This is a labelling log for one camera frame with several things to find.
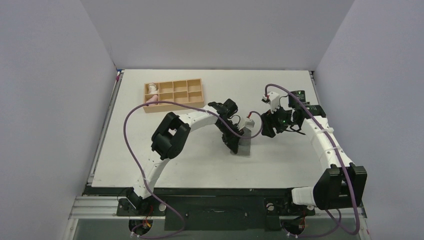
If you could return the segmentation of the grey beige underwear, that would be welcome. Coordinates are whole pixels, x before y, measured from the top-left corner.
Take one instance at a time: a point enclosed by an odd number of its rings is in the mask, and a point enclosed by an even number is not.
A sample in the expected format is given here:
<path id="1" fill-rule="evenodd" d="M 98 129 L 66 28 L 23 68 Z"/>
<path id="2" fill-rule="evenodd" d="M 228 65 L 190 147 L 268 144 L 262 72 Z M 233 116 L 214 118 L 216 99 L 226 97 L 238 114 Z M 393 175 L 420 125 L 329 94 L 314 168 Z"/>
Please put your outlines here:
<path id="1" fill-rule="evenodd" d="M 252 131 L 245 127 L 243 128 L 243 137 L 247 138 L 241 138 L 238 143 L 238 152 L 236 153 L 237 156 L 247 157 L 251 155 L 251 139 Z"/>

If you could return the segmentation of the wooden compartment tray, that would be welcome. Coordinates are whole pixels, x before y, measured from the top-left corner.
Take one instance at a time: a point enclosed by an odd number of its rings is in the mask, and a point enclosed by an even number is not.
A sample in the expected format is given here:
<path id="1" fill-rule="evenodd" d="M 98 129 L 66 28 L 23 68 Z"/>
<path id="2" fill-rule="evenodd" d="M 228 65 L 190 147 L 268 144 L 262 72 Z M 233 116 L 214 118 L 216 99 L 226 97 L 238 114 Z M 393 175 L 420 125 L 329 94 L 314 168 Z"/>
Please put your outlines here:
<path id="1" fill-rule="evenodd" d="M 174 105 L 172 102 L 195 108 L 203 108 L 205 106 L 203 85 L 200 78 L 152 83 L 156 84 L 158 88 L 158 94 L 156 95 L 158 95 L 158 101 L 160 103 L 144 106 L 143 109 L 147 114 L 183 109 L 183 107 Z M 147 103 L 147 99 L 154 95 L 148 94 L 149 84 L 146 83 L 144 85 L 144 103 Z"/>

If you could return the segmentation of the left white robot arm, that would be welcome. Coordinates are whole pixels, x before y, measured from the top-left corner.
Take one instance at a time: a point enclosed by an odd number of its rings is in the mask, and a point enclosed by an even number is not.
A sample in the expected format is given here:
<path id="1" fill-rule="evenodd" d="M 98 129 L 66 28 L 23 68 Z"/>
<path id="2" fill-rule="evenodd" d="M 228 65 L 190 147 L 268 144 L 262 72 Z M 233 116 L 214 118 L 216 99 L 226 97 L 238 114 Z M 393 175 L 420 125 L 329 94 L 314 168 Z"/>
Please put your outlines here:
<path id="1" fill-rule="evenodd" d="M 124 132 L 125 144 L 141 171 L 139 179 L 126 192 L 129 208 L 136 215 L 143 215 L 149 209 L 148 198 L 153 195 L 153 190 L 166 164 L 176 158 L 183 150 L 191 132 L 200 128 L 215 125 L 221 132 L 222 141 L 234 154 L 239 151 L 240 139 L 245 138 L 244 128 L 253 127 L 255 123 L 248 117 L 240 117 L 237 122 L 232 118 L 238 111 L 236 103 L 227 99 L 224 103 L 210 102 L 203 108 L 183 105 L 192 111 L 177 115 L 169 112 L 158 125 L 151 137 L 152 157 L 142 165 L 131 149 L 127 133 Z"/>

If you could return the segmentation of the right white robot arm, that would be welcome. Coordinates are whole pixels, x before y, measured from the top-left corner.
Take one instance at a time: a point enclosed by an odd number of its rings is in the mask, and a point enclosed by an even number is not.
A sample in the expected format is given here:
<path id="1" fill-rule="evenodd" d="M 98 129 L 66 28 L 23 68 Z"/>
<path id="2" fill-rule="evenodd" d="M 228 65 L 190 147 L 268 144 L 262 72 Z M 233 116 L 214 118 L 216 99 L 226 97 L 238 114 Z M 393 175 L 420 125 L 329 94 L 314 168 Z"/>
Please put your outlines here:
<path id="1" fill-rule="evenodd" d="M 367 171 L 363 166 L 355 165 L 339 145 L 323 108 L 310 104 L 303 90 L 288 95 L 288 109 L 281 106 L 280 99 L 281 96 L 272 91 L 262 97 L 270 109 L 260 116 L 263 122 L 261 134 L 273 138 L 298 126 L 308 137 L 322 168 L 322 175 L 314 186 L 293 188 L 291 194 L 282 199 L 283 209 L 294 214 L 302 205 L 320 210 L 351 208 L 353 203 L 359 206 Z"/>

